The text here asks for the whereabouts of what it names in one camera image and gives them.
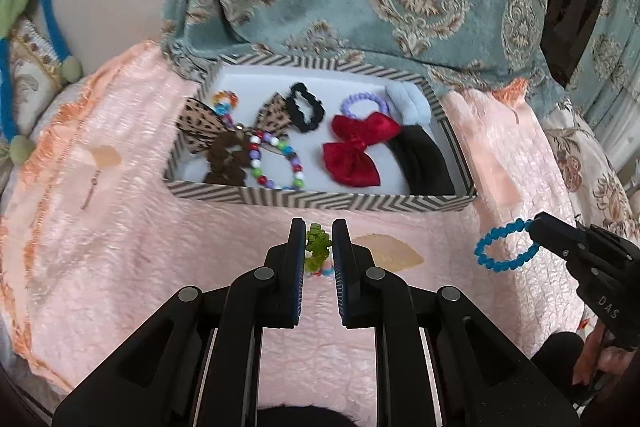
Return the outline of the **red velvet bow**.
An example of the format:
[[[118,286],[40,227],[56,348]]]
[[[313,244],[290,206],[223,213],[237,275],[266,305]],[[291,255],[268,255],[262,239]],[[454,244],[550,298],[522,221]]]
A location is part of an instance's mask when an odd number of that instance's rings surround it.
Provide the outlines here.
[[[324,167],[331,178],[349,187],[379,186],[380,174],[367,149],[394,139],[400,132],[399,124],[374,112],[363,120],[336,115],[331,129],[337,142],[322,145]]]

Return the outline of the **black scrunchie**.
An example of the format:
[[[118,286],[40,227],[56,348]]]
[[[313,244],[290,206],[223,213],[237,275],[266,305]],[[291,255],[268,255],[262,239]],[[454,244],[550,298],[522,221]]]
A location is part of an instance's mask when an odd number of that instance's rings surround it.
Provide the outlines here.
[[[326,116],[321,101],[302,82],[296,82],[290,87],[285,98],[285,109],[293,127],[300,133],[317,130]]]

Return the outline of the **striped jewelry box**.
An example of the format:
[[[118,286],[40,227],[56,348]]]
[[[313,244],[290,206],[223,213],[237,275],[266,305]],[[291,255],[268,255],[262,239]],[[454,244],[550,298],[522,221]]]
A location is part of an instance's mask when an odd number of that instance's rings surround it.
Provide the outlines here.
[[[286,55],[224,55],[210,66],[194,93],[205,104],[221,90],[239,95],[233,111],[239,124],[254,124],[262,104],[275,93],[287,94],[292,84],[303,83],[326,110],[317,130],[300,133],[290,129],[292,147],[299,153],[304,168],[302,191],[268,190],[254,179],[242,186],[207,184],[208,164],[204,154],[193,153],[184,135],[178,135],[169,155],[163,180],[170,193],[182,197],[231,204],[323,210],[382,210],[425,212],[460,210],[476,197],[477,191],[454,130],[427,80],[411,72],[349,63],[328,58]],[[431,105],[428,132],[438,146],[454,193],[450,195],[414,195],[392,151],[384,144],[373,145],[367,153],[381,176],[378,186],[352,188],[335,183],[322,161],[323,144],[334,141],[331,120],[340,111],[344,98],[358,92],[378,96],[392,83],[412,82]]]

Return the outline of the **beige floral bedsheet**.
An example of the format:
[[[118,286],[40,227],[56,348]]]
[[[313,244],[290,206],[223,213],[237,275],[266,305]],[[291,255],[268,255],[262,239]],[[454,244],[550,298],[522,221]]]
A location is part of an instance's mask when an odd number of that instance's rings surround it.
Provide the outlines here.
[[[639,245],[639,218],[591,128],[570,103],[541,121],[581,225],[597,225]]]

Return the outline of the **black velvet cloth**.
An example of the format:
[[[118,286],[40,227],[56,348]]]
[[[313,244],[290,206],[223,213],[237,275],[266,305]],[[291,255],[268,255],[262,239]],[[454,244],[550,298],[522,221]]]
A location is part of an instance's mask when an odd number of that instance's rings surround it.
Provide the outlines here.
[[[387,146],[398,162],[411,195],[456,194],[444,156],[421,126],[402,126]]]

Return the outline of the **pink quilted bedspread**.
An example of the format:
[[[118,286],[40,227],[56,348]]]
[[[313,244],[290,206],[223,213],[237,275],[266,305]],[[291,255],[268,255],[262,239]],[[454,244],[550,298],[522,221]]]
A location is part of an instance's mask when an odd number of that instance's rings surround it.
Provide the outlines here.
[[[193,84],[160,47],[138,43],[73,84],[50,108],[32,159],[4,192],[1,310],[13,350],[70,391],[178,289],[231,283],[283,242],[285,208],[172,195],[163,172],[175,118]],[[458,286],[524,352],[577,329],[584,307],[562,262],[541,253],[495,274],[477,239],[514,218],[573,209],[539,124],[520,113],[522,139],[496,153],[522,202],[480,197],[459,212],[351,212],[349,232],[414,286]]]

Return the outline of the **leopard print bow scrunchie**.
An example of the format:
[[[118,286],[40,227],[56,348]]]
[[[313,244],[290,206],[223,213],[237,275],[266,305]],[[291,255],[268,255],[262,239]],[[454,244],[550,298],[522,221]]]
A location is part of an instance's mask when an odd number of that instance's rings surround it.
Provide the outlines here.
[[[235,124],[231,118],[236,105],[234,93],[219,92],[219,102],[221,106],[213,108],[197,98],[187,98],[176,126],[189,152],[203,154],[208,162],[204,183],[244,186],[247,170],[256,165],[256,159],[250,157],[254,132],[285,139],[291,118],[285,99],[277,93],[258,110],[253,126],[248,127]]]

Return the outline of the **floral embroidered square cushion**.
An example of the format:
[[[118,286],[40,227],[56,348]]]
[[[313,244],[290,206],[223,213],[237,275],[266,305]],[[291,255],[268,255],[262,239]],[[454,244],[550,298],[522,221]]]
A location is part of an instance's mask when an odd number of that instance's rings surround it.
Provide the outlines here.
[[[54,46],[26,16],[1,39],[1,157],[15,166],[35,150],[29,139],[64,87]]]

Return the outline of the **blue green plush toy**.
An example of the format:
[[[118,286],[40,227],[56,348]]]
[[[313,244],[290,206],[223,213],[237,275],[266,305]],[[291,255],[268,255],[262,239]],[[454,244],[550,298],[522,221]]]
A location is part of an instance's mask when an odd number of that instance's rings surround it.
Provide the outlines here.
[[[32,155],[32,130],[66,84],[82,77],[53,11],[53,0],[1,0],[1,160]]]

